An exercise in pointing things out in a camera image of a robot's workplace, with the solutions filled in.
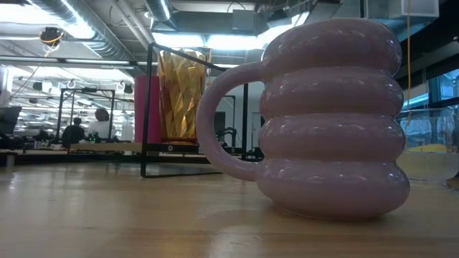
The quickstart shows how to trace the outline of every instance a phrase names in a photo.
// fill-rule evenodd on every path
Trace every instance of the computer monitor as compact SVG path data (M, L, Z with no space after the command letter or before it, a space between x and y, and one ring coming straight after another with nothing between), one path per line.
M0 133L13 134L22 107L0 107Z

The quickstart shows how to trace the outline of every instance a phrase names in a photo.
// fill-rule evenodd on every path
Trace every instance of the ceiling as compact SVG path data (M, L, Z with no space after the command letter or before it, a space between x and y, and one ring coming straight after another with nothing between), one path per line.
M77 14L75 17L70 17L73 19L69 19L59 16L56 12L53 13L52 9L48 8L52 2L59 3L60 0L0 0L0 56L43 57L49 52L48 57L63 59L116 59L145 62L146 43L155 40L168 47L182 46L195 49L211 47L211 62L231 67L260 60L263 49L270 40L291 27L324 19L361 15L360 0L244 0L242 2L66 0L63 2L68 3ZM164 8L169 4L171 18L164 22L154 22L152 26L150 17L157 15L155 11L159 7L152 6L151 3L163 3ZM370 6L373 13L377 13L374 6L380 8L380 5ZM421 20L420 24L426 25L431 20ZM395 22L387 19L383 22L389 26L397 24L397 28L401 27L399 23L404 25L403 20ZM39 35L45 27L57 27L64 32L59 48L55 51L51 52L49 47L39 40ZM402 34L403 31L396 31L396 33ZM108 44L110 51L101 52L98 49L101 42ZM14 74L12 92L15 96L11 99L10 105L24 107L23 122L19 125L27 128L37 124L50 130L56 128L60 88L67 87L67 84L73 82L76 82L76 88L89 86L105 90L118 88L116 92L118 100L115 101L115 124L120 128L123 123L129 123L132 121L130 110L133 110L133 95L119 89L123 85L133 83L133 77L145 70L144 67L123 70L107 69L102 66L85 67L81 64L78 66L66 64L65 67L63 64L55 66L47 64L46 67L37 69L31 82L25 83L38 64L25 62L3 62L3 64ZM211 75L217 74L216 71L211 72ZM50 90L46 92L34 90L33 83L41 81L51 85ZM100 97L92 96L91 100L88 100L91 105L80 103L75 106L82 112L88 113L88 115L77 114L83 116L84 124L92 120L93 109L110 108L110 101L104 99L106 96L101 92L98 94ZM75 97L83 100L85 96L78 94ZM31 104L30 98L37 99L37 104ZM69 97L63 104L65 118L70 117L68 110L72 104L70 99Z

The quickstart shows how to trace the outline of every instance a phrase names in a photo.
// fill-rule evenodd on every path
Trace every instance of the pink mug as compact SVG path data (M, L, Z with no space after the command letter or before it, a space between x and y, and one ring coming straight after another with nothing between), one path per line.
M261 62L221 74L197 112L199 144L224 173L258 188L280 208L318 219L355 220L401 206L410 183L395 164L405 136L394 117L403 92L392 76L402 51L389 28L365 19L329 19L275 38ZM259 163L227 154L214 134L223 96L266 84Z

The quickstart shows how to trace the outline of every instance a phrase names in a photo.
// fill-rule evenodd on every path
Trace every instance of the table surface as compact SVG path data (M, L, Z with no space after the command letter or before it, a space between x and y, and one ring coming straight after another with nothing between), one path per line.
M203 165L150 165L213 169ZM406 204L342 223L273 206L222 174L141 179L138 164L0 171L1 257L459 257L459 193L412 182Z

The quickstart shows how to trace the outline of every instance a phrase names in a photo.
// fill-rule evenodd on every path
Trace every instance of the amber glass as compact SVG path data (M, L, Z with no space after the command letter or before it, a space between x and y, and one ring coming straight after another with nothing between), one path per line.
M180 52L206 60L198 51ZM206 67L166 51L158 54L163 143L196 144L196 111L206 81Z

